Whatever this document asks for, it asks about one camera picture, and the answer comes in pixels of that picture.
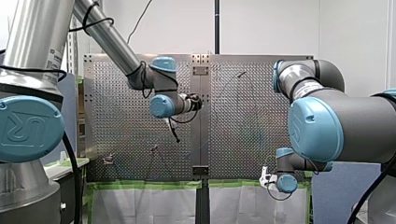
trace metal frame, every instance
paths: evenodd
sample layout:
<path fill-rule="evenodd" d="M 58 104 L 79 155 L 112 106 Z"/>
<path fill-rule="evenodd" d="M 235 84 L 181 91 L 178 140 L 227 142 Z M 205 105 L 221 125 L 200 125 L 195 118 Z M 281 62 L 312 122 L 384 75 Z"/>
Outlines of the metal frame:
<path fill-rule="evenodd" d="M 151 59 L 158 55 L 139 55 L 140 60 L 145 60 L 149 62 Z M 188 91 L 188 92 L 195 92 L 200 94 L 204 101 L 204 107 L 198 113 L 197 119 L 195 119 L 190 124 L 190 147 L 188 158 L 191 161 L 190 168 L 184 166 L 180 167 L 180 169 L 184 169 L 185 173 L 189 173 L 189 175 L 184 175 L 183 177 L 160 177 L 156 178 L 161 179 L 164 181 L 167 180 L 191 180 L 191 179 L 208 179 L 208 178 L 250 178 L 250 179 L 257 179 L 260 177 L 261 174 L 261 166 L 265 163 L 269 156 L 275 156 L 275 151 L 277 147 L 287 147 L 289 145 L 289 138 L 287 138 L 287 129 L 286 129 L 286 117 L 287 117 L 287 108 L 288 102 L 285 97 L 280 94 L 275 95 L 272 91 L 272 64 L 275 63 L 277 60 L 302 60 L 311 58 L 310 56 L 261 56 L 261 55 L 208 55 L 208 54 L 192 54 L 192 55 L 183 55 L 183 54 L 176 54 L 176 55 L 169 55 L 174 57 L 178 62 L 183 62 L 183 66 L 186 66 L 185 70 L 183 71 L 182 76 L 190 76 L 190 86 L 187 82 L 184 85 L 180 85 L 180 91 Z M 92 167 L 97 166 L 96 162 L 101 162 L 101 159 L 108 155 L 99 155 L 95 149 L 94 137 L 95 137 L 95 129 L 92 127 L 95 120 L 93 120 L 93 113 L 95 97 L 97 93 L 100 93 L 100 89 L 93 88 L 94 85 L 94 73 L 95 73 L 95 63 L 103 64 L 103 69 L 106 69 L 108 73 L 117 76 L 120 80 L 116 80 L 116 82 L 122 81 L 122 87 L 125 85 L 126 87 L 126 78 L 121 74 L 118 68 L 112 64 L 111 60 L 104 54 L 93 54 L 93 55 L 85 55 L 84 56 L 84 67 L 85 67 L 85 79 L 84 79 L 84 87 L 85 87 L 85 110 L 87 111 L 86 115 L 86 154 L 92 160 Z M 237 108 L 237 110 L 247 110 L 246 106 L 257 106 L 260 108 L 269 107 L 270 114 L 267 114 L 267 110 L 260 112 L 260 116 L 268 117 L 270 120 L 276 120 L 276 122 L 271 122 L 271 124 L 264 123 L 263 127 L 259 129 L 266 129 L 268 133 L 268 139 L 274 140 L 275 143 L 272 145 L 268 145 L 271 148 L 265 147 L 265 151 L 259 151 L 259 148 L 255 148 L 256 145 L 250 144 L 246 146 L 246 150 L 241 156 L 237 156 L 239 151 L 237 149 L 228 148 L 227 152 L 231 153 L 232 157 L 222 156 L 224 155 L 224 147 L 217 146 L 216 144 L 227 144 L 224 142 L 221 133 L 214 132 L 216 127 L 212 127 L 213 125 L 213 118 L 211 118 L 214 107 L 212 108 L 214 102 L 217 99 L 217 93 L 219 88 L 228 81 L 228 79 L 233 76 L 234 70 L 243 70 L 247 71 L 247 75 L 251 75 L 252 77 L 250 83 L 248 82 L 241 82 L 237 83 L 237 89 L 241 89 L 246 91 L 250 88 L 250 85 L 255 85 L 257 88 L 260 88 L 258 91 L 257 88 L 251 95 L 247 95 L 246 93 L 244 97 L 249 99 L 250 105 L 244 105 L 244 107 Z M 108 78 L 109 82 L 114 82 L 113 77 L 101 77 L 101 78 Z M 141 96 L 141 92 L 139 91 L 131 91 L 125 92 L 126 94 L 132 94 L 131 97 L 139 98 L 139 102 L 142 102 L 143 97 Z M 231 95 L 224 95 L 226 98 L 233 98 L 235 95 L 239 93 L 235 93 L 234 90 L 228 91 Z M 146 106 L 148 109 L 148 105 L 136 105 L 136 108 L 142 106 Z M 225 103 L 225 104 L 216 104 L 216 110 L 220 110 L 220 108 L 224 110 L 233 109 L 235 110 L 235 104 L 233 102 Z M 123 116 L 133 116 L 131 110 L 133 106 L 131 105 L 125 110 L 122 110 L 124 115 L 121 115 L 119 119 L 128 119 L 129 117 Z M 217 123 L 222 122 L 222 128 L 230 128 L 235 129 L 235 124 L 233 124 L 234 120 L 238 120 L 238 113 L 240 111 L 236 111 L 235 115 L 228 113 L 226 118 L 221 118 L 221 121 L 217 121 Z M 190 115 L 184 115 L 180 119 L 187 119 Z M 281 118 L 285 121 L 282 127 L 279 127 L 278 120 Z M 145 117 L 145 122 L 150 123 L 154 119 L 151 117 Z M 216 143 L 213 142 L 213 138 L 220 138 L 220 140 Z M 248 136 L 250 140 L 248 141 L 255 141 L 255 136 Z M 244 156 L 249 156 L 251 159 L 244 160 Z M 269 165 L 274 169 L 276 162 L 275 159 L 267 161 Z M 162 165 L 155 164 L 156 169 L 161 169 Z M 193 175 L 192 174 L 192 167 L 208 167 L 209 175 Z M 226 172 L 226 174 L 222 174 L 221 172 L 224 169 L 233 169 L 233 172 Z"/>
<path fill-rule="evenodd" d="M 157 55 L 139 55 L 138 57 L 142 60 L 145 60 L 149 62 L 153 57 Z M 216 146 L 216 142 L 213 142 L 213 134 L 220 134 L 222 133 L 213 133 L 214 127 L 213 125 L 213 118 L 212 114 L 214 112 L 214 102 L 216 102 L 217 95 L 215 93 L 218 92 L 219 90 L 219 83 L 220 86 L 224 85 L 225 82 L 228 81 L 227 77 L 230 77 L 230 74 L 233 75 L 233 73 L 229 73 L 226 71 L 226 73 L 221 73 L 221 69 L 227 69 L 227 66 L 230 67 L 229 65 L 231 64 L 231 67 L 234 65 L 237 66 L 242 66 L 244 70 L 247 70 L 247 73 L 251 73 L 251 79 L 255 81 L 254 84 L 248 83 L 248 85 L 259 85 L 261 87 L 262 85 L 265 85 L 265 90 L 260 89 L 260 92 L 257 93 L 257 95 L 252 96 L 252 98 L 258 98 L 258 97 L 264 97 L 260 98 L 259 102 L 253 101 L 256 106 L 260 106 L 266 104 L 265 102 L 268 102 L 268 99 L 265 99 L 265 97 L 268 97 L 272 99 L 272 105 L 268 105 L 270 108 L 273 109 L 273 112 L 276 112 L 276 114 L 269 114 L 265 116 L 269 116 L 269 119 L 278 119 L 277 116 L 280 116 L 283 118 L 283 120 L 286 120 L 287 116 L 287 108 L 288 108 L 288 101 L 286 100 L 285 97 L 282 95 L 274 95 L 272 91 L 272 64 L 275 63 L 277 60 L 303 60 L 303 59 L 311 59 L 310 56 L 257 56 L 257 55 L 247 55 L 247 56 L 238 56 L 238 55 L 208 55 L 208 54 L 192 54 L 192 55 L 169 55 L 174 57 L 178 62 L 184 62 L 185 66 L 189 66 L 190 70 L 190 86 L 189 87 L 183 87 L 183 85 L 180 85 L 181 91 L 189 91 L 189 92 L 195 92 L 198 93 L 201 98 L 203 99 L 204 102 L 204 107 L 199 111 L 197 119 L 195 119 L 190 126 L 190 138 L 191 138 L 191 150 L 189 157 L 191 159 L 191 177 L 188 177 L 187 179 L 189 180 L 202 180 L 202 187 L 197 190 L 196 194 L 196 219 L 195 222 L 197 224 L 205 223 L 208 224 L 210 223 L 210 202 L 209 202 L 209 186 L 208 186 L 208 180 L 209 178 L 251 178 L 251 179 L 257 179 L 260 177 L 261 174 L 261 167 L 260 166 L 250 166 L 249 169 L 253 169 L 254 172 L 250 172 L 250 175 L 240 173 L 242 170 L 238 170 L 239 173 L 226 173 L 222 174 L 219 172 L 219 167 L 227 167 L 227 162 L 233 164 L 233 166 L 238 167 L 238 162 L 243 163 L 246 161 L 243 161 L 244 154 L 239 153 L 239 151 L 235 151 L 235 148 L 230 149 L 230 151 L 234 154 L 240 155 L 240 157 L 234 157 L 230 161 L 227 161 L 230 158 L 226 158 L 225 160 L 222 160 L 222 153 L 221 147 Z M 109 58 L 106 55 L 86 55 L 84 56 L 84 63 L 85 63 L 85 80 L 84 80 L 84 88 L 85 88 L 85 110 L 87 112 L 86 114 L 86 150 L 87 150 L 87 157 L 92 159 L 92 164 L 90 171 L 88 172 L 91 174 L 94 174 L 94 172 L 97 172 L 97 167 L 98 164 L 95 163 L 95 160 L 100 159 L 99 155 L 95 153 L 95 144 L 94 144 L 94 129 L 92 128 L 92 125 L 94 123 L 93 120 L 93 115 L 94 113 L 94 108 L 92 106 L 92 102 L 95 100 L 95 93 L 97 90 L 95 90 L 93 86 L 93 78 L 94 78 L 94 63 L 111 63 Z M 239 88 L 246 88 L 244 86 L 244 83 L 237 84 L 237 89 Z M 223 105 L 225 109 L 231 109 L 229 108 L 229 105 L 225 104 Z M 228 118 L 230 121 L 227 121 L 227 119 L 223 119 L 222 122 L 224 122 L 225 126 L 227 127 L 227 122 L 233 122 L 233 117 Z M 263 127 L 267 129 L 274 129 L 274 130 L 279 130 L 278 124 L 275 126 L 274 124 L 269 124 L 268 127 Z M 281 127 L 283 135 L 287 135 L 285 133 L 287 131 L 286 127 Z M 275 135 L 271 135 L 269 137 L 271 138 L 277 138 L 277 134 L 279 132 L 275 132 Z M 286 147 L 289 144 L 289 140 L 281 139 L 281 143 L 279 144 L 273 144 L 272 146 L 278 146 L 278 147 Z M 213 150 L 218 150 L 218 154 L 216 153 L 210 153 Z M 269 151 L 269 155 L 275 156 L 276 148 L 266 148 Z M 114 158 L 110 157 L 109 158 L 111 162 L 108 164 L 113 164 Z M 258 156 L 255 158 L 255 160 L 258 160 L 260 162 L 260 165 L 263 165 L 265 162 L 269 163 L 270 166 L 273 168 L 276 167 L 276 160 L 275 158 L 271 161 L 264 161 L 263 156 Z M 101 181 L 102 179 L 98 178 L 88 178 L 91 181 Z M 184 180 L 185 178 L 161 178 L 161 180 L 169 181 L 169 180 Z"/>

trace wire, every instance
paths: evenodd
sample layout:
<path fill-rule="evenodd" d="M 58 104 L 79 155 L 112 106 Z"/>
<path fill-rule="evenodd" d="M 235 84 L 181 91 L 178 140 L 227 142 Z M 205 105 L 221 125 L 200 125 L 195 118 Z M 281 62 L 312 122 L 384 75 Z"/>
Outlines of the wire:
<path fill-rule="evenodd" d="M 63 74 L 61 77 L 58 78 L 58 81 L 64 80 L 64 78 L 67 76 L 67 73 L 64 70 L 60 70 L 60 69 L 17 68 L 17 67 L 11 67 L 11 66 L 6 66 L 6 65 L 0 65 L 0 68 L 10 70 L 10 71 L 16 71 L 16 72 L 61 73 L 61 74 Z"/>
<path fill-rule="evenodd" d="M 180 139 L 177 137 L 176 129 L 172 125 L 172 120 L 168 119 L 169 127 L 171 128 L 172 135 L 176 138 L 176 142 L 179 143 Z"/>
<path fill-rule="evenodd" d="M 392 169 L 393 165 L 396 164 L 396 154 L 393 155 L 392 159 L 390 160 L 389 164 L 387 165 L 387 168 L 383 172 L 381 172 L 381 175 L 373 182 L 373 184 L 368 188 L 364 194 L 361 196 L 361 199 L 359 200 L 358 204 L 356 205 L 355 209 L 353 210 L 352 214 L 349 217 L 349 220 L 347 224 L 352 224 L 354 223 L 356 219 L 356 215 L 359 213 L 361 210 L 361 207 L 363 206 L 364 202 L 366 202 L 367 198 L 370 196 L 370 194 L 378 187 L 378 185 L 382 182 L 382 180 L 385 179 L 389 171 Z"/>
<path fill-rule="evenodd" d="M 286 201 L 286 200 L 289 199 L 289 198 L 291 197 L 291 195 L 293 194 L 293 193 L 291 193 L 291 194 L 289 194 L 286 198 L 278 199 L 278 198 L 276 198 L 274 195 L 271 194 L 271 190 L 270 190 L 271 184 L 275 184 L 275 182 L 274 182 L 274 181 L 273 181 L 273 182 L 268 182 L 267 191 L 268 191 L 268 194 L 270 195 L 270 197 L 273 198 L 273 199 L 276 200 L 276 201 L 279 201 L 279 202 Z"/>
<path fill-rule="evenodd" d="M 319 175 L 319 169 L 318 169 L 318 167 L 311 161 L 311 160 L 309 160 L 309 159 L 307 159 L 310 163 L 311 163 L 311 165 L 314 167 L 314 171 L 313 171 L 313 173 L 314 173 L 314 175 Z"/>
<path fill-rule="evenodd" d="M 73 177 L 75 181 L 75 217 L 74 217 L 74 223 L 79 223 L 79 215 L 81 211 L 81 191 L 80 191 L 80 177 L 79 177 L 79 169 L 78 169 L 78 164 L 76 160 L 76 156 L 74 154 L 72 145 L 70 144 L 69 138 L 67 137 L 67 134 L 64 133 L 64 147 L 66 148 L 67 154 L 69 155 L 70 158 L 70 163 L 72 164 L 72 170 L 73 170 Z"/>
<path fill-rule="evenodd" d="M 93 2 L 90 5 L 90 7 L 88 7 L 87 12 L 85 13 L 84 18 L 82 19 L 82 26 L 78 27 L 78 28 L 70 29 L 69 32 L 77 32 L 77 31 L 80 31 L 80 30 L 84 30 L 85 34 L 90 35 L 87 32 L 87 28 L 90 28 L 91 26 L 94 26 L 94 25 L 96 25 L 96 24 L 98 24 L 98 23 L 100 23 L 102 21 L 111 21 L 111 25 L 114 25 L 114 19 L 113 18 L 109 18 L 109 17 L 101 19 L 99 21 L 95 21 L 95 22 L 90 23 L 90 24 L 87 25 L 88 17 L 90 16 L 91 11 L 93 10 L 94 7 L 99 7 L 99 3 L 98 2 Z"/>
<path fill-rule="evenodd" d="M 94 26 L 94 25 L 96 25 L 98 23 L 101 23 L 102 21 L 111 21 L 111 24 L 112 25 L 114 24 L 114 19 L 113 18 L 104 18 L 104 19 L 101 19 L 99 21 L 90 23 L 88 25 L 83 25 L 83 26 L 78 27 L 78 28 L 70 29 L 69 32 L 77 32 L 77 31 L 80 31 L 80 30 L 84 30 L 85 31 L 87 28 L 90 28 L 91 26 Z"/>
<path fill-rule="evenodd" d="M 182 121 L 180 121 L 180 120 L 177 120 L 177 119 L 172 119 L 172 118 L 170 118 L 170 119 L 171 119 L 172 121 L 176 122 L 176 123 L 179 123 L 179 124 L 186 124 L 186 123 L 192 122 L 192 121 L 195 119 L 195 117 L 197 117 L 197 114 L 198 114 L 198 110 L 195 110 L 194 115 L 193 115 L 190 119 L 188 119 L 188 120 L 182 120 Z"/>
<path fill-rule="evenodd" d="M 149 5 L 151 4 L 151 2 L 152 2 L 152 0 L 149 0 L 149 1 L 148 1 L 148 4 L 146 5 L 145 10 L 143 10 L 142 15 L 140 15 L 139 20 L 137 20 L 137 23 L 136 23 L 136 25 L 134 26 L 134 29 L 133 29 L 132 32 L 128 35 L 128 41 L 126 42 L 127 44 L 129 44 L 129 42 L 131 41 L 132 35 L 133 35 L 134 32 L 136 31 L 137 26 L 139 25 L 139 23 L 140 23 L 140 21 L 142 20 L 143 16 L 146 14 L 146 11 L 148 10 Z"/>
<path fill-rule="evenodd" d="M 140 62 L 140 69 L 142 69 L 141 71 L 140 71 L 140 81 L 142 82 L 142 85 L 143 85 L 143 88 L 142 88 L 142 95 L 143 95 L 143 98 L 145 98 L 145 99 L 148 99 L 149 98 L 149 96 L 151 95 L 151 93 L 152 93 L 152 89 L 149 89 L 149 92 L 148 92 L 148 95 L 146 95 L 145 94 L 145 88 L 147 88 L 148 86 L 146 86 L 146 80 L 147 80 L 147 64 L 146 64 L 146 62 L 144 62 L 144 61 L 142 61 L 142 62 Z"/>
<path fill-rule="evenodd" d="M 178 82 L 177 82 L 174 78 L 169 77 L 168 75 L 166 75 L 166 74 L 163 73 L 162 71 L 160 71 L 160 70 L 158 70 L 158 69 L 155 69 L 155 68 L 153 68 L 153 67 L 151 67 L 151 69 L 154 70 L 154 71 L 156 71 L 156 72 L 158 72 L 160 75 L 169 78 L 171 81 L 173 81 L 173 82 L 176 84 L 176 87 L 178 87 Z"/>
<path fill-rule="evenodd" d="M 269 179 L 269 180 L 271 180 L 271 178 L 272 178 L 272 176 L 274 175 L 274 173 L 276 173 L 276 169 L 274 169 L 273 172 L 271 173 L 270 179 Z M 276 182 L 274 182 L 274 181 L 268 182 L 267 191 L 268 191 L 268 194 L 270 195 L 270 197 L 271 197 L 272 199 L 276 200 L 276 201 L 279 201 L 279 202 L 283 202 L 283 201 L 286 201 L 287 199 L 289 199 L 293 193 L 289 194 L 286 198 L 283 198 L 283 199 L 278 199 L 277 197 L 275 197 L 274 195 L 272 195 L 271 190 L 270 190 L 270 186 L 271 186 L 271 184 L 275 184 L 275 183 L 276 183 Z"/>

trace pegboard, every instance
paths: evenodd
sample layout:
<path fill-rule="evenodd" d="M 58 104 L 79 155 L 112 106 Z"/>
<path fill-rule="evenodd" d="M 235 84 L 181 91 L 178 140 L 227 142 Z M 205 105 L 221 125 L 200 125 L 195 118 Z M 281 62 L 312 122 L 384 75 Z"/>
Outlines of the pegboard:
<path fill-rule="evenodd" d="M 174 58 L 179 92 L 190 92 L 191 63 Z M 150 115 L 149 99 L 128 87 L 125 75 L 106 55 L 87 55 L 84 63 L 89 181 L 191 179 L 190 124 L 177 128 L 182 140 L 177 143 L 164 120 Z M 112 164 L 104 161 L 110 155 Z"/>
<path fill-rule="evenodd" d="M 165 122 L 149 114 L 149 99 L 128 88 L 106 55 L 86 56 L 89 181 L 192 179 L 193 165 L 208 165 L 209 178 L 258 178 L 265 163 L 274 169 L 276 149 L 290 143 L 289 103 L 272 89 L 273 64 L 306 56 L 169 56 L 177 60 L 179 92 L 204 99 L 197 119 L 177 128 L 179 144 Z M 139 57 L 149 62 L 154 56 Z M 109 155 L 114 164 L 104 163 Z"/>
<path fill-rule="evenodd" d="M 259 178 L 264 164 L 270 171 L 276 168 L 276 150 L 290 145 L 289 102 L 273 90 L 273 67 L 279 59 L 211 58 L 209 178 Z"/>

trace green tape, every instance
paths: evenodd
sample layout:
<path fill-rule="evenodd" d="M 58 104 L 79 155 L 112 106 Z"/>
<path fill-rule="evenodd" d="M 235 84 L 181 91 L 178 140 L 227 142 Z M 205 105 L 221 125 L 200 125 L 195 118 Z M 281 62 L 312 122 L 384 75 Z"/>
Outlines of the green tape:
<path fill-rule="evenodd" d="M 239 188 L 242 186 L 259 187 L 260 182 L 258 180 L 248 179 L 213 179 L 209 180 L 209 187 L 212 189 L 218 188 Z"/>
<path fill-rule="evenodd" d="M 116 180 L 114 182 L 97 182 L 88 183 L 87 195 L 84 202 L 88 207 L 88 223 L 92 223 L 92 209 L 94 204 L 93 194 L 97 190 L 104 189 L 200 189 L 202 187 L 201 181 L 180 181 L 180 182 L 156 182 L 144 180 Z"/>
<path fill-rule="evenodd" d="M 89 183 L 88 189 L 200 189 L 201 181 L 156 182 L 143 180 L 116 180 L 114 182 Z"/>
<path fill-rule="evenodd" d="M 82 163 L 82 162 L 87 161 L 87 160 L 88 159 L 86 159 L 86 158 L 78 158 L 77 159 L 77 164 Z M 50 163 L 46 164 L 45 167 L 49 167 L 49 166 L 56 165 L 56 164 L 58 164 L 58 162 L 57 161 L 53 161 L 53 162 L 50 162 Z M 63 161 L 61 163 L 61 166 L 72 166 L 72 164 L 71 164 L 70 160 L 67 159 L 66 161 Z"/>

